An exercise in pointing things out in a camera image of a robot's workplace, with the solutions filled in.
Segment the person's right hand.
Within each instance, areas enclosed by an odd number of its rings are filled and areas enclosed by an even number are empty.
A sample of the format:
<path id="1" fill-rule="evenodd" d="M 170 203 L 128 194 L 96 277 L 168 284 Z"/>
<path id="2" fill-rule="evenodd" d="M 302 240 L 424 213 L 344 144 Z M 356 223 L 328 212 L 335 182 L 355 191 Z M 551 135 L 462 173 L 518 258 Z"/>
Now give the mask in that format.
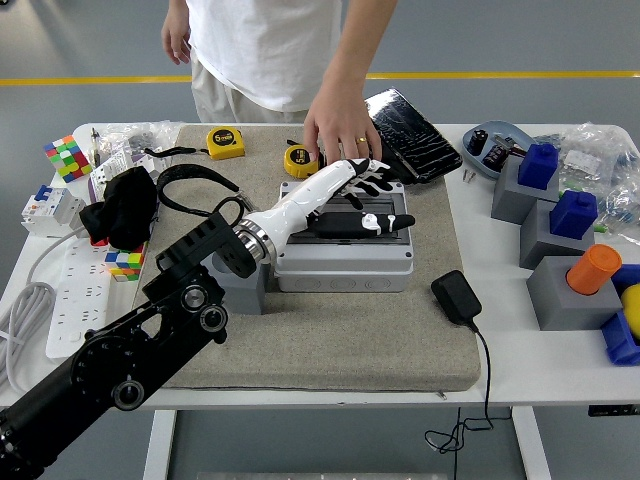
<path id="1" fill-rule="evenodd" d="M 165 54 L 175 65 L 190 62 L 189 37 L 188 14 L 169 10 L 161 29 L 161 43 Z"/>

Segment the person's left hand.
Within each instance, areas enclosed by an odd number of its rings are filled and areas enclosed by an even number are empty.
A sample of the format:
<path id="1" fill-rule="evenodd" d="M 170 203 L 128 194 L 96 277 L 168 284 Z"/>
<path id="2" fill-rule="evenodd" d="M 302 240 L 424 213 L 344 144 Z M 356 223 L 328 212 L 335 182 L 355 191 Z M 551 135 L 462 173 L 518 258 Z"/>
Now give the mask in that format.
<path id="1" fill-rule="evenodd" d="M 341 159 L 382 159 L 380 136 L 358 91 L 322 88 L 306 115 L 303 145 L 312 157 L 323 147 L 328 164 Z"/>

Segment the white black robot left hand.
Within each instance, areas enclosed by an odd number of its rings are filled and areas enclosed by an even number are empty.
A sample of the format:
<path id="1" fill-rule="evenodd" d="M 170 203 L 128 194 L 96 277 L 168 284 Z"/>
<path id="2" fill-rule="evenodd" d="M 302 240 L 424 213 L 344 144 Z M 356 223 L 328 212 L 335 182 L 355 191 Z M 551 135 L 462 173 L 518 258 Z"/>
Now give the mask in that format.
<path id="1" fill-rule="evenodd" d="M 289 237 L 310 230 L 323 239 L 368 239 L 415 224 L 409 214 L 366 213 L 355 191 L 392 189 L 391 168 L 368 158 L 337 161 L 296 186 L 271 209 L 244 216 L 237 236 L 258 262 L 283 253 Z"/>

